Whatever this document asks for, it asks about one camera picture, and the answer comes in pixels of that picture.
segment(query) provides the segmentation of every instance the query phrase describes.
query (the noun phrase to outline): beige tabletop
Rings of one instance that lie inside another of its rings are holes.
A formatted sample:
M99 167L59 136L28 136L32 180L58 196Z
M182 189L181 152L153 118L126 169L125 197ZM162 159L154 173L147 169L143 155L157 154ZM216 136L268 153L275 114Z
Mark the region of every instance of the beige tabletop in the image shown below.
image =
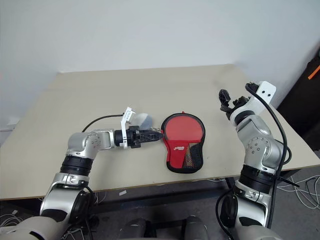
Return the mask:
M101 151L94 160L89 175L93 190L239 175L244 147L220 111L218 93L227 89L234 99L249 96L245 90L249 81L231 64L58 74L0 148L0 199L45 195L65 158L69 137L98 117L121 114L127 106L150 114L155 128L174 113L199 117L206 130L203 167L193 174L169 171L162 141L136 149L114 148ZM265 110L261 116L281 141L269 113ZM301 137L278 112L277 116L292 150L284 169L320 165ZM120 120L103 119L90 129L120 129Z

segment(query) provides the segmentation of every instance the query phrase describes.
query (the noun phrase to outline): floor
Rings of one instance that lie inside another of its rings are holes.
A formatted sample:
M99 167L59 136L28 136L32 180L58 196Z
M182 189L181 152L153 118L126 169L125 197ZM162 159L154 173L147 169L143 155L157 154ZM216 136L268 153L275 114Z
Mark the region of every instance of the floor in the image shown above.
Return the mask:
M319 175L320 166L305 168L293 175L294 181ZM174 183L160 186L149 186L100 192L99 199L108 203L115 200L132 199L142 196L152 196L158 194L180 193L185 191L194 191L209 188L227 188L225 181L212 182L208 180ZM98 214L100 223L97 229L94 229L94 240L116 240L120 229L129 221L137 218L144 218L153 223L176 221L195 215L202 219L206 224L210 240L227 240L228 238L220 229L216 215L215 205L216 197L190 200L152 207L140 207L134 209L111 211ZM299 202L295 192L277 191L276 205L272 229L284 240L302 240L302 239L320 239L320 210L308 209ZM164 228L157 231L158 238L179 239L181 228ZM82 239L80 233L75 233L76 240Z

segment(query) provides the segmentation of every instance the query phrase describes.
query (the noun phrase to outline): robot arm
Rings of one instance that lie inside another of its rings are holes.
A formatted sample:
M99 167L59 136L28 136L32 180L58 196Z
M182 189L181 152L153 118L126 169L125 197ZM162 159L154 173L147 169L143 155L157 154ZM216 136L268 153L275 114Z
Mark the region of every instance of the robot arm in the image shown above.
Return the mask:
M263 81L259 85L251 83L255 92L269 104L276 87ZM251 96L240 97L229 107L229 94L219 93L221 110L236 126L240 141L245 148L244 164L240 178L221 206L220 220L229 228L234 239L274 239L281 238L266 228L272 199L272 186L279 167L283 145L276 141L266 125L258 116L265 108Z
M28 218L12 228L1 240L58 240L72 225L83 222L88 208L93 203L92 192L88 188L89 173L99 151L117 146L139 148L141 143L154 142L163 134L154 130L140 130L138 126L125 129L134 113L127 108L123 115L122 130L98 129L91 132L74 133L68 141L65 159L56 173L45 195L40 216Z

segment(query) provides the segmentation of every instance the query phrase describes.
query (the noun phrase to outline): white bracket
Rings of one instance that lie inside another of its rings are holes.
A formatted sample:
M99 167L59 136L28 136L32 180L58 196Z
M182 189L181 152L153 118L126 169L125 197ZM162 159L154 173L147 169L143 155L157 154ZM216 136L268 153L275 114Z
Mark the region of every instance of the white bracket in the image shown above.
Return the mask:
M121 131L122 131L123 142L120 143L120 146L123 146L124 149L128 148L126 123L130 123L132 116L134 116L135 114L136 113L134 111L132 111L131 107L127 107L125 110L125 113L123 114L122 120L121 120Z
M258 85L259 88L257 89L256 94L259 95L267 104L269 104L276 93L276 86L267 81L261 81ZM236 126L237 124L235 123L235 119L239 113L243 111L253 111L254 114L259 115L264 109L265 106L257 98L251 96L245 105L234 110L230 116L230 121L234 126Z

